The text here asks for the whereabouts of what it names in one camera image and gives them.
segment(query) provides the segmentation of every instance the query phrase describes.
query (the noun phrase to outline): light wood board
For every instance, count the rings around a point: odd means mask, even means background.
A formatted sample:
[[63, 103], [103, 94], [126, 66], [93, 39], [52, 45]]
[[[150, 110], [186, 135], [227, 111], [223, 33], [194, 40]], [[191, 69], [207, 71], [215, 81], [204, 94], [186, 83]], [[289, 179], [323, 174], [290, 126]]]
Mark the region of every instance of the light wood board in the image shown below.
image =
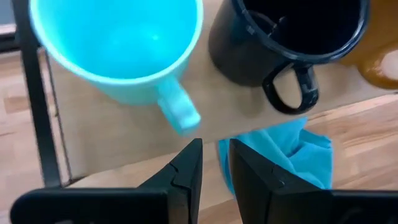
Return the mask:
[[0, 24], [0, 35], [1, 34], [10, 34], [16, 31], [15, 24]]
[[[88, 176], [71, 187], [137, 187], [161, 170], [177, 153], [149, 159]], [[200, 210], [233, 198], [224, 184], [214, 143], [203, 145], [203, 179]]]
[[[192, 137], [178, 136], [156, 105], [120, 105], [51, 60], [74, 177], [179, 151], [194, 137], [213, 142], [296, 118], [277, 112], [261, 88], [235, 85], [217, 71], [208, 56], [207, 42], [221, 0], [203, 2], [203, 32], [182, 82], [202, 117], [201, 128]], [[391, 93], [366, 83], [354, 67], [329, 64], [316, 67], [315, 72], [320, 100], [305, 115]], [[287, 103], [297, 105], [297, 82], [288, 73], [276, 85]]]

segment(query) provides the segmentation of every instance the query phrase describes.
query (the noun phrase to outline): black mug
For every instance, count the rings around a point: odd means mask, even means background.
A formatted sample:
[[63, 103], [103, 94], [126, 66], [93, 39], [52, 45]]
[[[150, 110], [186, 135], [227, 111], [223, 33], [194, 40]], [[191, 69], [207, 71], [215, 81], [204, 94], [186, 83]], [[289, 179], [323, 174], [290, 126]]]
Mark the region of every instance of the black mug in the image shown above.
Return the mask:
[[[362, 37], [369, 0], [224, 0], [210, 30], [214, 65], [232, 82], [262, 86], [275, 109], [301, 114], [318, 101], [313, 65], [332, 62]], [[293, 68], [302, 102], [286, 105], [273, 84]]]

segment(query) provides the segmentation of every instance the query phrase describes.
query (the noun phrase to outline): cyan mug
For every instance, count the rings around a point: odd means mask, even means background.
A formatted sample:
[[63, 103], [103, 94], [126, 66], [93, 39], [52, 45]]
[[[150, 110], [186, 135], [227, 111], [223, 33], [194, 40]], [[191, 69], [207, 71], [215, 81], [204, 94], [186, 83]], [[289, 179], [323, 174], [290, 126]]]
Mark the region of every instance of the cyan mug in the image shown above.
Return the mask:
[[120, 103], [157, 103], [180, 134], [199, 126], [178, 79], [200, 36], [201, 0], [31, 0], [30, 18], [42, 45], [75, 75]]

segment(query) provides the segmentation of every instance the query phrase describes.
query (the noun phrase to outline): black metal frame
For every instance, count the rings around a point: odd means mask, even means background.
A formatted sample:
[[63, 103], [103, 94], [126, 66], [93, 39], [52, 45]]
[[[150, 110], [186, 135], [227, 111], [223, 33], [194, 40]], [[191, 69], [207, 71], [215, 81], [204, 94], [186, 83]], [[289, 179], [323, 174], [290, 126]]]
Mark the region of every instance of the black metal frame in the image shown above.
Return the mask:
[[0, 34], [0, 53], [13, 52], [19, 50], [16, 41], [16, 33]]
[[37, 54], [39, 43], [30, 26], [29, 0], [12, 0], [12, 6], [17, 32], [10, 49], [14, 46], [13, 49], [18, 47], [21, 50], [44, 185], [61, 187], [62, 180]]

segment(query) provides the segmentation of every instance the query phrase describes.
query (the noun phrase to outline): wooden table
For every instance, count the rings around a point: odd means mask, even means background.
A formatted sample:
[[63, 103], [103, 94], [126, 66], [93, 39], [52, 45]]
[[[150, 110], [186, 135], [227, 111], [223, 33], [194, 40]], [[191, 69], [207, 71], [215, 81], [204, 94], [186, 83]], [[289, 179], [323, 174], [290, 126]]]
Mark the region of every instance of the wooden table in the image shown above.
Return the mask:
[[[201, 127], [192, 137], [178, 136], [156, 105], [120, 105], [50, 59], [73, 177], [177, 152], [194, 137], [214, 142], [297, 118], [277, 112], [261, 88], [235, 85], [217, 71], [209, 58], [207, 42], [221, 0], [203, 2], [203, 32], [183, 78], [202, 116]], [[390, 93], [366, 83], [354, 67], [322, 65], [315, 68], [315, 73], [320, 99], [302, 116]], [[297, 82], [290, 72], [275, 82], [287, 103], [298, 104]]]

